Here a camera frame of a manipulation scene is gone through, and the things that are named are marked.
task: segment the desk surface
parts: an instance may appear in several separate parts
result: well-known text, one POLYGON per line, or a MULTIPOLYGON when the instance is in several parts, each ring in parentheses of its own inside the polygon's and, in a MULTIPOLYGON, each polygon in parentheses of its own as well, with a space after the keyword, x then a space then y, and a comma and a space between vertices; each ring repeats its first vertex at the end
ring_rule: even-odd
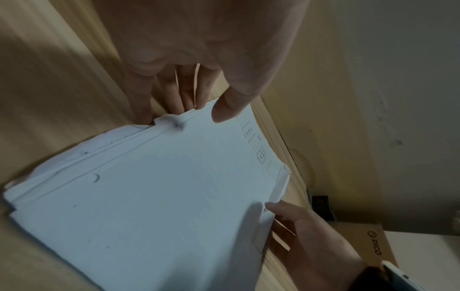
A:
MULTIPOLYGON (((14 67, 0 69, 2 183, 75 143, 131 122, 119 87, 119 60, 90 2, 50 2, 54 8, 47 1, 0 4, 0 34, 7 40, 0 60, 15 60, 14 67)), ((227 86, 221 76, 212 98, 227 86)), ((156 114, 165 113, 161 100, 152 106, 156 114)), ((263 101, 257 98, 252 108, 270 146, 292 171, 284 200, 306 207, 305 183, 263 101)), ((0 211, 0 290, 97 290, 13 227, 6 205, 0 204, 0 211)), ((256 289, 295 290, 270 252, 256 289)))

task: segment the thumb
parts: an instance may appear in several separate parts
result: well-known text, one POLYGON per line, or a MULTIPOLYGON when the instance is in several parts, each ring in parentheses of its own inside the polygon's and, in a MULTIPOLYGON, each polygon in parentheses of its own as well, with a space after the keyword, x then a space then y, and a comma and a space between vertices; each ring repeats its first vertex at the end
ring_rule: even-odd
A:
POLYGON ((237 116, 258 95, 244 95, 234 88, 228 88, 212 108, 212 120, 223 122, 237 116))

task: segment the paper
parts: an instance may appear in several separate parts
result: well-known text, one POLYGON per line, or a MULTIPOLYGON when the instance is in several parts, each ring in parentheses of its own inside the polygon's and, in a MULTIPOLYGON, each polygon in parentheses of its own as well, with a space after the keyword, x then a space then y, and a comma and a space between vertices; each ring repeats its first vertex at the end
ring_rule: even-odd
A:
POLYGON ((11 217, 106 291, 253 290, 290 172, 250 107, 215 124, 213 103, 39 167, 11 217))

